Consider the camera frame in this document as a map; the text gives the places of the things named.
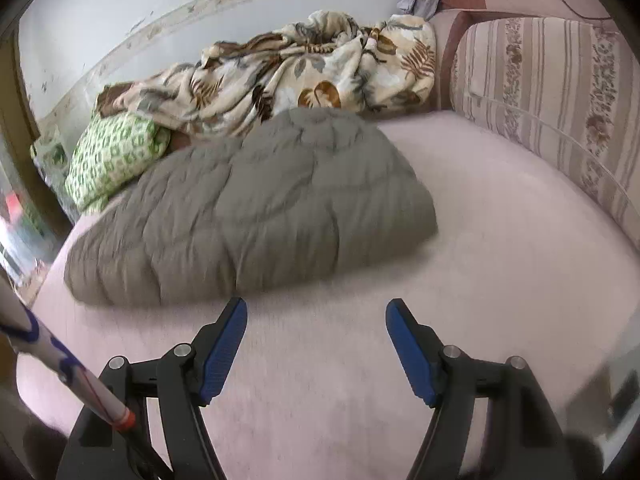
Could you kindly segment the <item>grey-brown quilted hooded jacket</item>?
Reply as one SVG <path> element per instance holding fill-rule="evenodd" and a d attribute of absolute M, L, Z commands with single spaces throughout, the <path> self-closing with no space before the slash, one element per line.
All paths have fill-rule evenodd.
<path fill-rule="evenodd" d="M 293 108 L 146 170 L 76 240 L 64 281 L 82 304 L 201 304 L 411 254 L 434 200 L 372 122 Z"/>

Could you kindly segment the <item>green white patterned pillow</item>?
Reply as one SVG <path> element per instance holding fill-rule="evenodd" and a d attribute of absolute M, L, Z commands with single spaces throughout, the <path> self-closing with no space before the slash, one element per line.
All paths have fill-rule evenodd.
<path fill-rule="evenodd" d="M 100 210 L 165 154 L 171 132 L 131 113 L 91 117 L 70 160 L 65 188 L 79 212 Z"/>

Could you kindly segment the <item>floral plastic bag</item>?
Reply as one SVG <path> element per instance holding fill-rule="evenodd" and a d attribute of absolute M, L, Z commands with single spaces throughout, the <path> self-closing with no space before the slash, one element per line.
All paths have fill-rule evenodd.
<path fill-rule="evenodd" d="M 53 192 L 62 211 L 75 224 L 80 213 L 66 191 L 65 181 L 70 170 L 70 158 L 57 136 L 40 136 L 29 148 L 30 158 L 43 182 Z"/>

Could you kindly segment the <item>brown fuzzy cloth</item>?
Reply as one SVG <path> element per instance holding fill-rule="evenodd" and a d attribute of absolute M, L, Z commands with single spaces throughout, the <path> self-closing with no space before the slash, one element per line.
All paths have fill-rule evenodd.
<path fill-rule="evenodd" d="M 125 104 L 124 95 L 134 85 L 132 81 L 108 84 L 96 97 L 96 112 L 101 118 L 125 113 L 128 106 Z"/>

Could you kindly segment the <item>striped floral sofa cushion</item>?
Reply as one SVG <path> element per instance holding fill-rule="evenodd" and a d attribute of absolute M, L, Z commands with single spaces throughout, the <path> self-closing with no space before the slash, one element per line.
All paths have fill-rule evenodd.
<path fill-rule="evenodd" d="M 460 115 L 565 174 L 639 240 L 639 63 L 615 32 L 562 18 L 472 25 L 451 67 Z"/>

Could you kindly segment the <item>leaf print beige blanket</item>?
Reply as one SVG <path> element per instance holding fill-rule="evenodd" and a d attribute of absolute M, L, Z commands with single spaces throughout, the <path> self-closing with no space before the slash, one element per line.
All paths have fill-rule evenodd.
<path fill-rule="evenodd" d="M 134 81 L 128 113 L 194 138 L 244 136 L 294 107 L 356 114 L 420 107 L 435 83 L 436 36 L 423 18 L 373 26 L 317 11 L 245 44 L 217 41 L 200 62 Z"/>

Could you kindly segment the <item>grey white cloth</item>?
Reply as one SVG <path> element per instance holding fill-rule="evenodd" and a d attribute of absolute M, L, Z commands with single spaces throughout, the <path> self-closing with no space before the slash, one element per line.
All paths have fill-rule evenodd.
<path fill-rule="evenodd" d="M 415 15 L 428 21 L 437 13 L 439 3 L 440 0 L 400 0 L 397 9 L 402 14 Z"/>

